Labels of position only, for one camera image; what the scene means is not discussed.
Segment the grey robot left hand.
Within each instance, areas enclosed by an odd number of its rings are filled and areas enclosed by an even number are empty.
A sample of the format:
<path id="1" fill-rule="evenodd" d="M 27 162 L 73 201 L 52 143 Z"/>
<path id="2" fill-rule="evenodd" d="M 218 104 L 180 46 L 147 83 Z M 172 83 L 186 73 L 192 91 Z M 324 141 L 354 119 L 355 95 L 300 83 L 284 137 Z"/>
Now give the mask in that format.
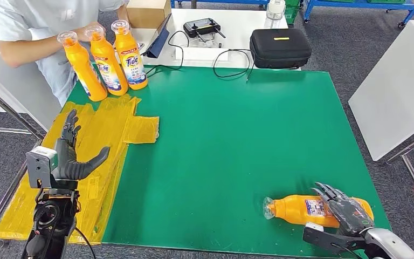
<path id="1" fill-rule="evenodd" d="M 58 171 L 54 173 L 56 180 L 82 180 L 87 178 L 95 169 L 108 158 L 110 147 L 105 146 L 98 155 L 87 162 L 79 162 L 75 151 L 77 135 L 81 126 L 77 126 L 77 110 L 72 109 L 66 117 L 60 138 L 55 143 L 54 150 L 58 155 Z"/>

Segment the person's right hand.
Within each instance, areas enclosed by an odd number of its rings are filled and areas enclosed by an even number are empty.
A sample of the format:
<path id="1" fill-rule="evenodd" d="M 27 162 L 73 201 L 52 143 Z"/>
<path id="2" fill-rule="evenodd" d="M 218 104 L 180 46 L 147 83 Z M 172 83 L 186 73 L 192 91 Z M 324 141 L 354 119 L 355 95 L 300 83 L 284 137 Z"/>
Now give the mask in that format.
<path id="1" fill-rule="evenodd" d="M 77 29 L 73 30 L 77 34 L 79 41 L 82 41 L 82 42 L 89 42 L 90 41 L 89 37 L 86 35 L 86 30 L 88 28 L 90 28 L 91 26 L 99 26 L 105 31 L 105 28 L 99 22 L 97 22 L 97 21 L 91 22 L 91 23 L 87 24 L 86 26 L 83 26 L 81 28 L 77 28 Z"/>

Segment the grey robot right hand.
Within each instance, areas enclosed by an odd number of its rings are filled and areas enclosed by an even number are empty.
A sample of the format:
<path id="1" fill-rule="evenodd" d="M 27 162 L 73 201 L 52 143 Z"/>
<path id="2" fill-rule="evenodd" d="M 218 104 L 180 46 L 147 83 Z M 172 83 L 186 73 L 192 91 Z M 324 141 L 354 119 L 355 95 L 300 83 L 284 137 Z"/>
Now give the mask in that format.
<path id="1" fill-rule="evenodd" d="M 341 235 L 357 237 L 375 226 L 373 219 L 359 202 L 330 185 L 320 182 L 315 182 L 315 184 L 317 188 L 312 188 L 312 190 L 322 198 L 339 222 Z"/>

